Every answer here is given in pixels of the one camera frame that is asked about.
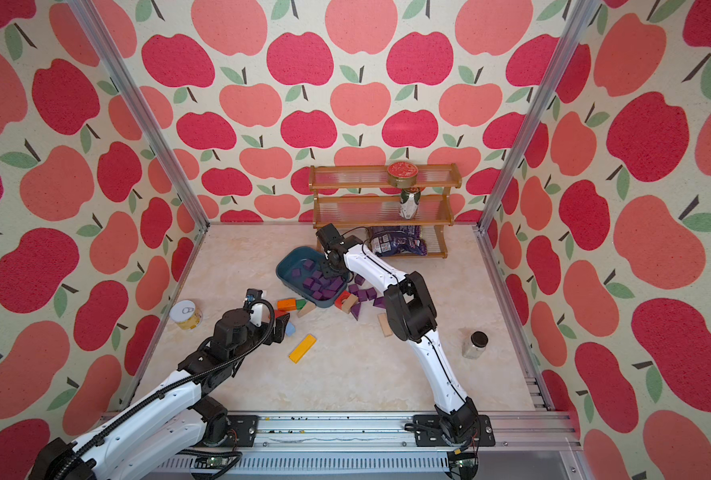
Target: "building block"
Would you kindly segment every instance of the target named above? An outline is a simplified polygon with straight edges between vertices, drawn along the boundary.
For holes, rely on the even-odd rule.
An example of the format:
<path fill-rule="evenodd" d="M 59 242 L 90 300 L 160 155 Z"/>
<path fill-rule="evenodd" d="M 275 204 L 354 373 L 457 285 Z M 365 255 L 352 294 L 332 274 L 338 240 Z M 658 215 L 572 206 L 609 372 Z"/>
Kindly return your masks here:
<path fill-rule="evenodd" d="M 392 335 L 393 330 L 390 328 L 390 325 L 388 323 L 387 313 L 380 313 L 377 318 L 379 319 L 379 326 L 382 327 L 382 335 L 384 335 L 385 338 Z"/>
<path fill-rule="evenodd" d="M 308 350 L 310 350 L 310 347 L 315 344 L 316 338 L 314 336 L 306 336 L 305 339 L 300 342 L 297 348 L 295 348 L 294 351 L 289 354 L 289 359 L 294 363 L 299 362 L 300 360 L 302 360 L 303 356 L 308 352 Z"/>
<path fill-rule="evenodd" d="M 292 312 L 294 310 L 297 310 L 297 300 L 293 298 L 278 300 L 276 306 L 278 307 L 278 310 L 283 310 L 284 312 Z"/>
<path fill-rule="evenodd" d="M 297 318 L 300 318 L 301 316 L 305 316 L 308 313 L 312 312 L 313 310 L 316 309 L 316 304 L 313 302 L 307 302 L 305 306 L 301 310 L 297 310 Z"/>

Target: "wooden shelf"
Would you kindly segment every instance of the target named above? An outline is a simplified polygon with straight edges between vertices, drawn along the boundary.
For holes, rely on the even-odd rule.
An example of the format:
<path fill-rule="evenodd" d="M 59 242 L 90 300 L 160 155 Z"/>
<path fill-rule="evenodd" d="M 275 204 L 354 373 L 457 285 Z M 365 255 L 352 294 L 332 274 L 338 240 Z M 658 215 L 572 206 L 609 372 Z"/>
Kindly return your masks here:
<path fill-rule="evenodd" d="M 415 187 L 459 188 L 462 186 L 462 177 L 456 164 L 417 165 L 417 168 L 419 173 Z M 310 168 L 311 190 L 389 187 L 391 185 L 388 183 L 388 168 L 386 166 Z"/>
<path fill-rule="evenodd" d="M 317 197 L 313 226 L 334 224 L 337 228 L 354 226 L 453 225 L 448 197 L 423 195 L 413 218 L 401 217 L 400 197 Z"/>

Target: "pink apple print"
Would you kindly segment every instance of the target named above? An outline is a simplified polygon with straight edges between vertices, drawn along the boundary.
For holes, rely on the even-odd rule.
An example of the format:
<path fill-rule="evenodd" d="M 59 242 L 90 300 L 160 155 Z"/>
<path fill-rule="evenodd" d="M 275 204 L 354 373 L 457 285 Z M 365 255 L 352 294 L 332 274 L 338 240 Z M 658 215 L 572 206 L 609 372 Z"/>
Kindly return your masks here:
<path fill-rule="evenodd" d="M 446 79 L 453 64 L 454 50 L 446 35 L 413 32 L 390 48 L 387 70 L 397 84 L 437 85 Z"/>
<path fill-rule="evenodd" d="M 201 115 L 186 113 L 177 120 L 177 133 L 188 147 L 197 150 L 230 150 L 236 146 L 236 132 L 233 127 L 227 120 L 211 111 Z"/>
<path fill-rule="evenodd" d="M 208 87 L 214 82 L 209 55 L 187 35 L 153 35 L 142 46 L 142 63 L 156 82 L 167 87 Z"/>
<path fill-rule="evenodd" d="M 429 147 L 438 136 L 438 122 L 427 110 L 401 110 L 385 120 L 382 139 L 391 147 Z"/>
<path fill-rule="evenodd" d="M 297 110 L 281 122 L 281 138 L 293 148 L 329 148 L 337 140 L 337 127 L 321 110 Z"/>
<path fill-rule="evenodd" d="M 317 34 L 284 33 L 267 48 L 267 69 L 284 85 L 323 85 L 332 77 L 334 59 Z"/>

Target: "apple pattern wallpaper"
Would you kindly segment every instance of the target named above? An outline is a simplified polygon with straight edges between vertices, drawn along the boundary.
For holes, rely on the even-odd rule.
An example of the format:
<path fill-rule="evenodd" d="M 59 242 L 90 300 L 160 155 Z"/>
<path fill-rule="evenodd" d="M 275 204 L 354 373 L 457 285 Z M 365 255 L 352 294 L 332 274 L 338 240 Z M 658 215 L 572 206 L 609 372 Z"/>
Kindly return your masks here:
<path fill-rule="evenodd" d="M 596 479 L 711 478 L 711 1 L 607 0 L 578 51 L 488 238 Z"/>
<path fill-rule="evenodd" d="M 194 248 L 124 108 L 67 4 L 0 2 L 0 479 L 130 396 Z"/>

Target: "purple cube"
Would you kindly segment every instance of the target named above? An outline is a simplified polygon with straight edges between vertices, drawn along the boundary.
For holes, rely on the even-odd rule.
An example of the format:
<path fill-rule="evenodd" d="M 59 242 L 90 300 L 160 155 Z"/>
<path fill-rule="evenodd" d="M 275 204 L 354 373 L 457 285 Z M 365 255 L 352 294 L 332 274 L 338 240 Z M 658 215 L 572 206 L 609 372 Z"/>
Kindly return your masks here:
<path fill-rule="evenodd" d="M 361 313 L 361 304 L 356 303 L 350 307 L 350 312 L 353 314 L 356 320 L 358 320 L 358 315 Z"/>

